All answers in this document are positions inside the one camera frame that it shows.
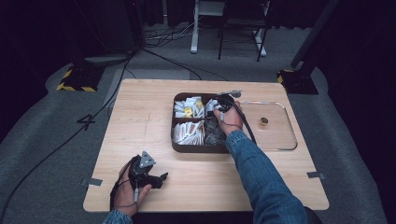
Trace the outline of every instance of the wooden table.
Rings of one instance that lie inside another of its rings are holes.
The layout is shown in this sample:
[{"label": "wooden table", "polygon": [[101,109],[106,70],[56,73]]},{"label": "wooden table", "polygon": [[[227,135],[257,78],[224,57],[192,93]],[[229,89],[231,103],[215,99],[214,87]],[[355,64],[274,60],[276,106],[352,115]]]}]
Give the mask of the wooden table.
[{"label": "wooden table", "polygon": [[320,180],[307,176],[316,168],[280,84],[125,79],[92,174],[92,178],[101,179],[103,183],[89,186],[85,210],[108,211],[109,193],[121,167],[146,150],[157,162],[150,174],[168,172],[169,176],[161,189],[150,192],[139,211],[251,211],[230,154],[179,153],[171,146],[171,119],[177,94],[231,90],[243,90],[239,101],[272,101],[286,107],[298,146],[294,150],[265,149],[264,152],[305,206],[314,210],[327,209],[329,202]]}]

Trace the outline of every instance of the chair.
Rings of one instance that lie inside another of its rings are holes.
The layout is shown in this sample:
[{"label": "chair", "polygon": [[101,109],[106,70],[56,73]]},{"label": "chair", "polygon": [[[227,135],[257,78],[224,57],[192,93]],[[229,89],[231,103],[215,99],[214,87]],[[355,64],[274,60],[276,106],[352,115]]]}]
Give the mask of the chair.
[{"label": "chair", "polygon": [[[224,30],[226,29],[237,29],[237,30],[256,30],[254,35],[254,44],[260,44],[259,56],[257,62],[260,60],[264,39],[267,34],[267,29],[270,28],[268,24],[267,16],[272,9],[272,4],[275,0],[271,0],[267,15],[264,10],[264,3],[259,0],[226,0],[223,9],[222,25],[219,29],[220,44],[219,44],[219,57],[221,57],[221,50],[223,42],[234,42],[234,43],[245,43],[246,41],[235,41],[235,40],[224,40]],[[263,29],[263,37],[261,42],[256,43],[260,40],[260,30]]]}]

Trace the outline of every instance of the denim jacket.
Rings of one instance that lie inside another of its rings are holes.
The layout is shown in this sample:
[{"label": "denim jacket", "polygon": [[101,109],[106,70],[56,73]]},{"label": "denim jacket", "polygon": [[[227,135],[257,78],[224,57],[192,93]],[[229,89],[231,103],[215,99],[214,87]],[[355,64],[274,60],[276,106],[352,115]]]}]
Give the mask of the denim jacket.
[{"label": "denim jacket", "polygon": [[[235,160],[250,205],[253,222],[306,223],[303,204],[294,197],[270,159],[242,131],[227,136],[226,146]],[[113,210],[104,224],[128,223],[127,215]]]}]

